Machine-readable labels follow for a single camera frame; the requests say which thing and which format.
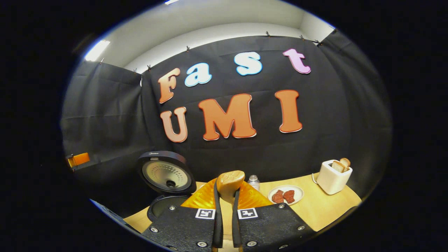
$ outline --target steak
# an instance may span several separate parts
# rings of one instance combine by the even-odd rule
[[[288,204],[294,202],[294,190],[289,190],[283,194],[283,198],[286,200]]]
[[[275,203],[283,203],[283,191],[278,190],[274,195],[272,195],[272,201]]]

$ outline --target salt shaker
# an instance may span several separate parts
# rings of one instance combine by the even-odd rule
[[[258,180],[257,175],[250,175],[247,183],[250,184],[257,191],[260,191],[260,181]]]

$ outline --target ceiling light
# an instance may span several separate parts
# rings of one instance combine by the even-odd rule
[[[101,40],[99,41],[87,54],[86,54],[86,60],[87,61],[95,61],[98,59],[100,54],[106,49],[106,47],[109,45],[110,41]]]
[[[166,5],[168,5],[168,4],[172,4],[172,3],[175,3],[175,2],[177,2],[177,1],[179,1],[179,0],[169,0],[169,1],[166,1],[165,4],[166,4]]]

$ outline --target white plate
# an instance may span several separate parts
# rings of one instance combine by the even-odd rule
[[[298,186],[293,186],[293,185],[279,186],[279,187],[276,187],[276,188],[272,189],[272,190],[267,194],[267,198],[268,198],[272,203],[274,203],[274,204],[277,204],[277,203],[275,203],[274,201],[272,201],[272,196],[273,196],[278,190],[282,190],[283,193],[285,193],[285,192],[287,192],[287,191],[289,191],[289,190],[294,190],[294,199],[295,199],[295,200],[294,200],[292,203],[288,204],[288,205],[293,205],[293,204],[299,202],[299,200],[301,200],[301,199],[303,198],[303,190],[302,190],[300,187],[298,187]]]

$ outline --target table surface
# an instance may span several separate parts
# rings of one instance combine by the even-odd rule
[[[197,189],[203,184],[205,184],[205,182],[196,182]],[[330,225],[350,208],[358,206],[361,203],[359,196],[348,186],[345,186],[342,191],[336,194],[328,195],[318,184],[313,182],[311,174],[286,180],[262,182],[260,183],[259,191],[267,197],[270,190],[283,185],[295,185],[303,190],[303,198],[291,205],[291,208],[316,232]],[[232,206],[222,199],[220,199],[220,203],[224,226],[224,241],[231,241]],[[146,216],[148,208],[149,206],[140,212],[125,218],[125,222],[142,233],[152,223]],[[224,245],[224,248],[227,248],[228,246],[231,246],[231,248],[228,248],[228,250],[220,249],[220,251],[237,251],[237,248],[236,250],[233,248],[232,242],[224,242]]]

